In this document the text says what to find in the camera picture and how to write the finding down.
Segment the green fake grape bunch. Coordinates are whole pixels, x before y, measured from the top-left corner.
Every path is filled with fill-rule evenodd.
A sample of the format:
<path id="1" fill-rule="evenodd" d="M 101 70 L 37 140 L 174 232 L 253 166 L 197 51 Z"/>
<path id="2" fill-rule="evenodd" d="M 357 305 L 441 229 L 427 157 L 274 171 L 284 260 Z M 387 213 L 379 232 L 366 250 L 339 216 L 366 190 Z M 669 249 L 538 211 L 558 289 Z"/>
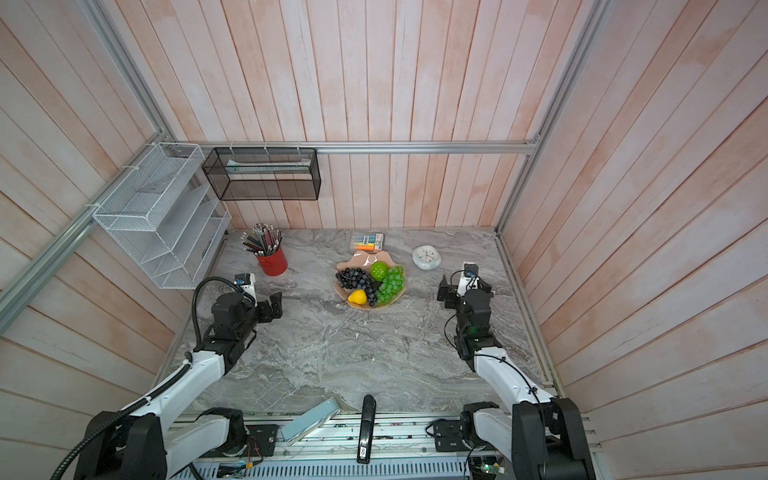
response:
<path id="1" fill-rule="evenodd" d="M 395 266 L 389 269 L 376 292 L 377 304 L 388 305 L 404 290 L 405 269 Z"/>

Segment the green bumpy fake fruit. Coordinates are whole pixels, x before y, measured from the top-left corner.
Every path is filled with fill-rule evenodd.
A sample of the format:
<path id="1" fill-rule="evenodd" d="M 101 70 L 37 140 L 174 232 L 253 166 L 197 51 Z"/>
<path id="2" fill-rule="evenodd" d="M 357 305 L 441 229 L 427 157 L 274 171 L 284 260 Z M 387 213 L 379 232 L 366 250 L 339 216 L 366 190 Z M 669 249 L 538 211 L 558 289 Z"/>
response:
<path id="1" fill-rule="evenodd" d="M 383 282 L 390 271 L 390 266 L 384 261 L 376 261 L 370 266 L 369 273 L 375 281 Z"/>

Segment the yellow fake lemon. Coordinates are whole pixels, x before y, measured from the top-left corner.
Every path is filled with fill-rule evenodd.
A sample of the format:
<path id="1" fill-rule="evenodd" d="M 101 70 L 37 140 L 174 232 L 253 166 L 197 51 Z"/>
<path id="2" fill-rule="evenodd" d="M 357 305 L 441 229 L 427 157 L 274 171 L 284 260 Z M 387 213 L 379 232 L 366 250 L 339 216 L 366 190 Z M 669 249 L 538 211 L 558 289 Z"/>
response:
<path id="1" fill-rule="evenodd" d="M 357 289 L 349 294 L 347 301 L 354 305 L 366 305 L 369 302 L 368 294 L 363 289 Z"/>

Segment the black fake grape bunch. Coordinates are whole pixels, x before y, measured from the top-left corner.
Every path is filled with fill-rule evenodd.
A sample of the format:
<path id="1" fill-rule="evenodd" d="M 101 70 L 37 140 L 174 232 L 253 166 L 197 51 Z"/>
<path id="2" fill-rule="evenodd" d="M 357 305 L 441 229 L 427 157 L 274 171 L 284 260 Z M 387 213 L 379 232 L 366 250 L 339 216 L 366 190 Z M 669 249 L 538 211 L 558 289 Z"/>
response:
<path id="1" fill-rule="evenodd" d="M 363 289 L 368 294 L 369 302 L 366 305 L 357 306 L 374 307 L 377 304 L 376 292 L 380 282 L 375 281 L 368 271 L 361 267 L 345 268 L 338 270 L 335 278 L 339 287 L 344 291 L 346 300 L 354 290 Z"/>

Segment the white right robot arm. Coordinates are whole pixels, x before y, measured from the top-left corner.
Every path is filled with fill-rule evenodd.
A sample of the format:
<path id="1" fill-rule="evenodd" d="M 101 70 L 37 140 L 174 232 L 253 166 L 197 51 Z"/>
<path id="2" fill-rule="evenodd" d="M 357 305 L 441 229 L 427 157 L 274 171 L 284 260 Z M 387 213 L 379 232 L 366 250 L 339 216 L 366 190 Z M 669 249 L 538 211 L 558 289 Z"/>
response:
<path id="1" fill-rule="evenodd" d="M 594 479 L 580 410 L 538 386 L 509 359 L 490 328 L 492 297 L 479 280 L 461 286 L 442 279 L 438 287 L 437 300 L 456 320 L 449 345 L 502 401 L 463 407 L 463 441 L 472 453 L 481 446 L 495 449 L 517 479 Z"/>

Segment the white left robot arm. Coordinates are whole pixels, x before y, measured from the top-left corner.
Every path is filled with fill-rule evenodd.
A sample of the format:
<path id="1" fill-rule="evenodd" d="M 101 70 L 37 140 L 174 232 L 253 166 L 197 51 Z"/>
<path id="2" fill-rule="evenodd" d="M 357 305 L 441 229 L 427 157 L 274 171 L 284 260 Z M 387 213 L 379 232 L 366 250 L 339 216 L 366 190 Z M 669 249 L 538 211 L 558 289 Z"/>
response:
<path id="1" fill-rule="evenodd" d="M 282 295 L 256 301 L 243 292 L 229 292 L 218 297 L 212 314 L 212 325 L 182 365 L 130 405 L 95 416 L 54 478 L 73 466 L 77 479 L 168 479 L 212 450 L 235 456 L 249 449 L 249 432 L 237 409 L 209 408 L 192 424 L 171 427 L 235 366 L 255 340 L 258 324 L 282 317 Z"/>

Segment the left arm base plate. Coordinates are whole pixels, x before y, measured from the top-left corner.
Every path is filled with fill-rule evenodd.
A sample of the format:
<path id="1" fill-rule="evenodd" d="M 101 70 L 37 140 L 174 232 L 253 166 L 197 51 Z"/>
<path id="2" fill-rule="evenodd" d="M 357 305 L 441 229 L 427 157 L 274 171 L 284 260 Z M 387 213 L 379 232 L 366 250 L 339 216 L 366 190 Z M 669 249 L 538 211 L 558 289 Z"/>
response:
<path id="1" fill-rule="evenodd" d="M 241 452 L 244 459 L 266 459 L 274 456 L 280 427 L 277 424 L 246 424 L 247 442 Z"/>

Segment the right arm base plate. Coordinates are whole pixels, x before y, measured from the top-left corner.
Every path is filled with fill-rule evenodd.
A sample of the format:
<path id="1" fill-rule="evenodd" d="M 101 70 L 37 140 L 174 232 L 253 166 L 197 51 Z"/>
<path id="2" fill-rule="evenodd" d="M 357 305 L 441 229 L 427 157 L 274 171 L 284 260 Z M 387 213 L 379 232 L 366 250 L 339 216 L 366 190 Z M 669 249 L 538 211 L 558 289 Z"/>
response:
<path id="1" fill-rule="evenodd" d="M 441 453 L 469 452 L 482 444 L 469 420 L 436 419 L 428 424 L 425 433 L 433 439 L 435 450 Z"/>

